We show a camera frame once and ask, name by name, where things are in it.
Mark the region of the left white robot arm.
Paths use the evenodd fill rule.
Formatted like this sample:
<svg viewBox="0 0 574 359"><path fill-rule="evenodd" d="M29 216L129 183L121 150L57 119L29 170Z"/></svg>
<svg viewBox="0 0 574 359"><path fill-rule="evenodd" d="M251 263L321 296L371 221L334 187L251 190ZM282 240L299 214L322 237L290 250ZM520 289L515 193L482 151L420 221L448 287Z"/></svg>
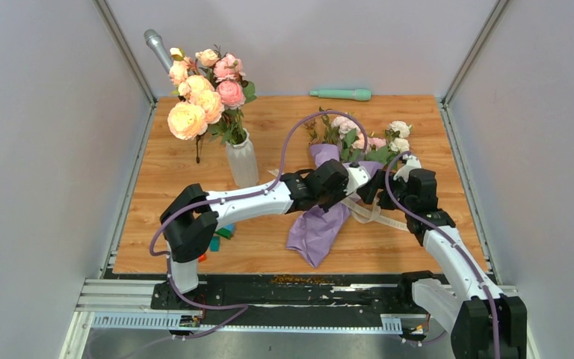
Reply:
<svg viewBox="0 0 574 359"><path fill-rule="evenodd" d="M161 214L157 232L167 242L170 299L182 309L198 302L199 258L220 228L315 207L328 211L370 179L363 167L331 159L316 169L279 174L272 182L234 191L206 191L198 183L186 187Z"/></svg>

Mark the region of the cream printed ribbon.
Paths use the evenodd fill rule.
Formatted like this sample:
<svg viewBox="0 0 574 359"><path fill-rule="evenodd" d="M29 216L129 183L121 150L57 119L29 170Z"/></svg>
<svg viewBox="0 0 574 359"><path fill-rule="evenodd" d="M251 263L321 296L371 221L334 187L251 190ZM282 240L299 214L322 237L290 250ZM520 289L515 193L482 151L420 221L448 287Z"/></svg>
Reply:
<svg viewBox="0 0 574 359"><path fill-rule="evenodd" d="M381 208L373 204L366 209L358 204L357 193L345 198L341 203L332 207L329 212L310 209L303 214L303 219L296 226L299 239L331 239L335 238L345 221L352 216L359 223L378 222L388 227L408 231L406 225L381 214Z"/></svg>

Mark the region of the purple flower bouquet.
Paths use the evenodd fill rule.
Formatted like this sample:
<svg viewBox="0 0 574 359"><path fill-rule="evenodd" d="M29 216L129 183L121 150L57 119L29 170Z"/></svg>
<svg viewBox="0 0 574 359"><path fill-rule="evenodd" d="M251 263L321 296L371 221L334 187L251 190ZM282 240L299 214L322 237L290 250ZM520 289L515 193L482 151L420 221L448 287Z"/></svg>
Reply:
<svg viewBox="0 0 574 359"><path fill-rule="evenodd" d="M378 136L365 131L349 114L330 108L320 108L319 111L320 114L303 124L309 134L309 153L315 163L315 169L306 174L304 180L312 187L317 199L325 192L346 189L346 168L349 165L364 166L373 177L396 155L410 148L408 138L412 126L404 121L391 122L383 135ZM316 269L329 254L339 234L331 239L299 239L296 226L303 214L291 226L286 248L299 253L307 264Z"/></svg>

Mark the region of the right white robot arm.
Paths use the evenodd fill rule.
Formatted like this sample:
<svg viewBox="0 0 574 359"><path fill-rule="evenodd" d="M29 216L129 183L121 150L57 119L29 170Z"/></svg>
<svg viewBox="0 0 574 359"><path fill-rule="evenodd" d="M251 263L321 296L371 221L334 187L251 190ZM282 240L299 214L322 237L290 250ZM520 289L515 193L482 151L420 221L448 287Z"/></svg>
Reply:
<svg viewBox="0 0 574 359"><path fill-rule="evenodd" d="M456 358L526 358L527 308L495 285L466 249L452 217L438 206L436 174L410 165L391 174L350 170L350 188L367 204L405 214L407 229L439 263L450 287L430 272L404 274L401 309L426 310L449 334Z"/></svg>

